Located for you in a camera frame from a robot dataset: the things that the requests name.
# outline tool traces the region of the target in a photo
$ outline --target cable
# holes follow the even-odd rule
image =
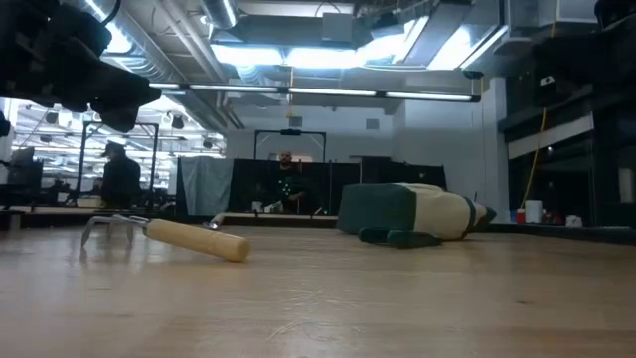
[[[526,193],[524,194],[524,199],[521,201],[521,207],[519,209],[524,208],[524,203],[528,199],[528,194],[530,194],[530,187],[533,184],[533,179],[535,178],[535,169],[537,169],[537,161],[539,159],[539,151],[541,150],[541,134],[546,129],[546,118],[548,117],[548,109],[544,107],[544,114],[541,119],[541,128],[539,129],[539,139],[537,139],[537,149],[535,150],[535,159],[533,159],[533,167],[530,169],[530,178],[528,178],[528,185],[526,185]]]
[[[557,22],[554,21],[552,28],[550,29],[550,38],[554,38],[557,33]],[[541,137],[544,131],[546,130],[546,119],[548,118],[548,108],[544,107],[544,113],[541,119],[541,128],[539,128],[539,135],[537,139],[537,149],[535,150],[535,158],[533,159],[533,166],[530,169],[530,177],[528,178],[528,184],[526,185],[526,192],[524,193],[524,198],[521,201],[521,205],[519,209],[524,209],[524,204],[526,200],[528,200],[528,195],[530,194],[530,188],[533,185],[533,179],[535,178],[535,170],[537,169],[537,161],[539,159],[539,151],[541,150]]]
[[[334,7],[334,9],[336,9],[336,11],[338,11],[338,14],[342,14],[342,11],[340,11],[340,8],[338,6],[336,6],[336,4],[332,3],[331,1],[323,1],[320,3],[320,5],[318,5],[318,7],[316,8],[316,12],[314,13],[314,17],[318,17],[318,11],[320,11],[320,9],[323,7],[323,5],[325,4],[329,4],[331,6]]]
[[[106,25],[107,23],[111,22],[115,18],[115,16],[117,16],[117,13],[119,12],[120,8],[121,8],[121,0],[115,0],[114,8],[110,12],[110,15],[108,15],[105,19],[103,19],[103,21],[101,22],[101,25]]]

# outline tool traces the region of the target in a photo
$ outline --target white wall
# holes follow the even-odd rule
[[[228,134],[228,158],[252,158],[253,129],[284,129],[287,109],[237,108],[249,130]],[[390,156],[394,161],[443,166],[448,189],[474,198],[510,219],[508,203],[508,157],[497,122],[506,115],[504,80],[491,80],[480,103],[405,101],[394,116],[380,109],[297,107],[303,130],[326,131],[327,160],[356,161],[350,156]],[[380,120],[381,129],[366,130],[366,119]],[[258,159],[290,150],[320,161],[322,149],[305,137],[274,134],[258,147]]]
[[[287,108],[266,110],[237,108],[237,113],[248,130],[228,133],[227,158],[252,158],[254,128],[280,130],[288,128]],[[327,132],[326,159],[338,162],[352,161],[351,156],[391,156],[392,118],[381,109],[296,107],[294,115],[303,117],[302,130]],[[367,118],[380,120],[379,130],[367,130]],[[279,134],[261,134],[258,138],[258,159],[267,159],[271,153],[289,150],[294,154],[322,160],[322,137],[300,137]]]
[[[480,103],[406,101],[394,117],[393,160],[443,166],[448,190],[476,194],[507,221],[508,160],[497,131],[505,91],[503,80],[492,80]]]

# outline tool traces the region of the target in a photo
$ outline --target fluorescent light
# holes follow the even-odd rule
[[[328,94],[328,95],[357,95],[357,96],[375,96],[374,90],[357,90],[357,89],[302,89],[289,88],[290,93],[300,94]]]
[[[234,66],[282,65],[282,56],[274,48],[212,45],[219,62]]]
[[[119,136],[114,136],[111,135],[108,137],[108,141],[111,141],[113,143],[117,143],[117,144],[121,144],[121,145],[126,145],[126,143],[128,142],[125,138],[119,137]]]
[[[470,41],[468,29],[463,25],[460,26],[439,49],[427,68],[429,70],[455,70],[470,56],[472,52]]]
[[[97,4],[95,4],[93,0],[85,0],[85,2],[97,14],[97,16],[99,17],[99,21],[102,21],[106,18],[106,13],[104,13],[103,10],[101,10],[101,8],[97,6]],[[108,52],[123,54],[132,49],[132,44],[123,35],[121,30],[119,30],[112,22],[106,25],[106,29],[108,29],[108,31],[110,31],[110,34],[112,35],[112,41],[110,41],[110,44],[106,48]]]
[[[502,28],[499,29],[499,31],[497,31],[495,35],[493,35],[484,45],[482,45],[466,61],[464,61],[464,63],[461,64],[460,68],[464,70],[470,65],[472,65],[472,63],[474,63],[477,59],[479,59],[482,55],[484,55],[486,50],[488,50],[491,46],[493,46],[497,42],[497,40],[499,40],[507,32],[508,32],[508,25],[502,26]]]
[[[11,148],[13,150],[20,149],[20,147],[18,146],[12,146]],[[48,147],[48,146],[39,146],[39,147],[34,147],[34,149],[36,151],[45,152],[45,153],[48,152],[48,153],[64,153],[64,154],[80,155],[79,148],[56,148],[56,147]],[[101,154],[102,152],[103,152],[103,149],[91,148],[91,149],[87,149],[85,151],[85,154]],[[172,159],[172,157],[170,156],[170,153],[171,152],[167,152],[167,151],[158,151],[157,159],[161,159],[161,160]],[[172,152],[172,153],[174,153],[176,156],[185,156],[185,157],[194,157],[194,156],[211,156],[215,158],[223,157],[221,154],[219,154],[219,152],[214,152],[214,151],[203,152],[203,153],[197,153],[197,152]],[[152,158],[152,151],[126,150],[126,155],[131,158]]]
[[[128,135],[127,137],[129,139],[148,139],[148,140],[154,140],[155,138],[154,136],[148,136],[148,135]],[[187,140],[185,137],[178,136],[178,135],[160,135],[158,139],[159,140]]]
[[[178,90],[178,84],[150,84],[150,86],[154,89],[158,90]]]
[[[473,97],[471,95],[463,94],[387,92],[387,98],[470,101]]]
[[[404,24],[404,32],[407,33],[406,39],[402,43],[401,48],[396,52],[394,56],[393,63],[396,64],[398,62],[404,61],[406,56],[410,53],[410,50],[415,45],[417,39],[419,39],[419,35],[421,35],[422,31],[426,27],[428,23],[428,16],[420,17],[417,20],[411,20]]]
[[[42,168],[42,170],[44,171],[66,171],[69,173],[75,173],[77,172],[75,169],[70,168],[70,167],[65,167],[65,166],[59,166],[59,167],[44,167]]]
[[[363,65],[355,50],[294,48],[287,65],[299,69],[350,69]]]
[[[191,85],[192,90],[221,90],[234,92],[277,93],[276,87],[264,86],[232,86],[232,85]]]
[[[164,90],[164,95],[186,95],[184,90]]]

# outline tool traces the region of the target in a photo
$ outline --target green cloth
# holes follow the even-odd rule
[[[433,235],[416,233],[411,230],[363,228],[358,233],[358,238],[364,243],[388,245],[399,249],[414,249],[441,245],[441,240]]]
[[[363,228],[412,230],[416,194],[396,184],[354,184],[345,187],[337,228],[358,234]]]

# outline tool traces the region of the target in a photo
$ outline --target yellow cable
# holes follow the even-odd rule
[[[539,151],[541,150],[541,134],[546,129],[546,118],[548,118],[548,109],[544,107],[544,114],[541,119],[541,128],[539,129],[539,139],[537,140],[537,150],[535,150],[535,159],[533,160],[533,167],[530,170],[530,178],[528,178],[528,185],[526,185],[526,193],[524,194],[524,199],[521,201],[521,207],[519,209],[524,209],[524,203],[528,199],[528,194],[530,194],[530,187],[533,184],[533,179],[535,177],[535,169],[537,169],[537,161],[539,159]]]
[[[553,22],[552,27],[550,28],[550,37],[553,38],[557,33],[557,21]],[[528,200],[528,195],[530,194],[530,187],[533,185],[533,179],[535,178],[535,170],[537,169],[537,161],[539,159],[539,151],[541,150],[541,137],[546,130],[546,118],[548,118],[548,109],[544,107],[544,114],[541,119],[541,128],[539,129],[539,139],[537,139],[537,149],[535,150],[535,159],[533,159],[533,167],[530,169],[530,177],[528,178],[528,184],[526,185],[526,193],[524,193],[524,199],[521,201],[521,206],[519,209],[524,209],[524,204],[526,200]]]

